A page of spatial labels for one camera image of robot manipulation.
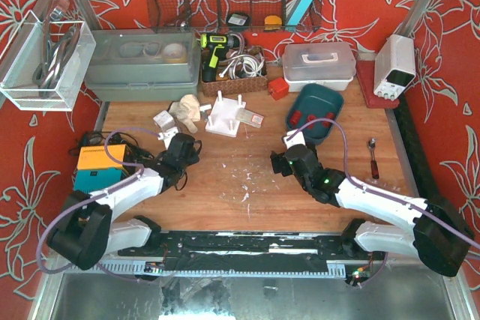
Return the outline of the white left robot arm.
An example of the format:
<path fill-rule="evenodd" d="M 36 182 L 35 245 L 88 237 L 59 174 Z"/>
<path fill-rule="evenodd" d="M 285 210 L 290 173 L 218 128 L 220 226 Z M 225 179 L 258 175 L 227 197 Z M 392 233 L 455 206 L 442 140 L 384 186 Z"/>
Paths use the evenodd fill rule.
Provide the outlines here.
<path fill-rule="evenodd" d="M 171 188 L 180 190 L 179 182 L 188 178 L 187 168 L 199 162 L 202 146 L 192 136 L 177 133 L 165 151 L 131 176 L 92 193 L 73 191 L 40 243 L 83 271 L 121 250 L 155 253 L 162 244 L 157 223 L 144 216 L 121 223 L 117 218 Z"/>

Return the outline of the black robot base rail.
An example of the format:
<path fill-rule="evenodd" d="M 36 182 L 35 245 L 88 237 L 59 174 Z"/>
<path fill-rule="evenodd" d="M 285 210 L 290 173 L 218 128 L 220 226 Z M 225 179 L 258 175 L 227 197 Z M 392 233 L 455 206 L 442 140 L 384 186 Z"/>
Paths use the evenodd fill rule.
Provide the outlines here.
<path fill-rule="evenodd" d="M 118 255 L 159 258 L 166 271 L 304 273 L 326 271 L 329 262 L 377 263 L 385 253 L 345 250 L 335 233 L 170 231 L 157 234 L 152 245 Z"/>

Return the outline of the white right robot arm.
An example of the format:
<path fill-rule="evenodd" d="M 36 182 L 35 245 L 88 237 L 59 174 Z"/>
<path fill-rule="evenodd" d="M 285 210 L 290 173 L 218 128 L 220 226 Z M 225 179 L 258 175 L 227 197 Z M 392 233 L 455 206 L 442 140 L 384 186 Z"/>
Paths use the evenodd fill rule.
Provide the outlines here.
<path fill-rule="evenodd" d="M 419 259 L 430 270 L 455 277 L 474 234 L 449 200 L 402 196 L 372 187 L 337 169 L 325 168 L 303 144 L 270 155 L 274 173 L 294 176 L 303 191 L 322 204 L 360 211 L 379 220 L 353 220 L 343 232 L 346 253 L 398 253 Z"/>

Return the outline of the large red spring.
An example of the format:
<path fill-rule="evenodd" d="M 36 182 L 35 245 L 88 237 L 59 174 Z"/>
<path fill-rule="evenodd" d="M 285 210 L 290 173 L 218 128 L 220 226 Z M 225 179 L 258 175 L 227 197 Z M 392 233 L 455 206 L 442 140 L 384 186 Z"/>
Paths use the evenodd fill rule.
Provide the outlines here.
<path fill-rule="evenodd" d="M 307 122 L 309 123 L 309 125 L 307 126 L 308 130 L 314 129 L 314 127 L 316 126 L 316 119 L 317 117 L 314 114 L 310 114 L 307 116 Z"/>
<path fill-rule="evenodd" d="M 335 120 L 335 114 L 333 112 L 329 112 L 324 116 L 324 118 Z M 332 123 L 329 121 L 323 121 L 322 125 L 326 128 L 329 128 L 332 125 Z"/>

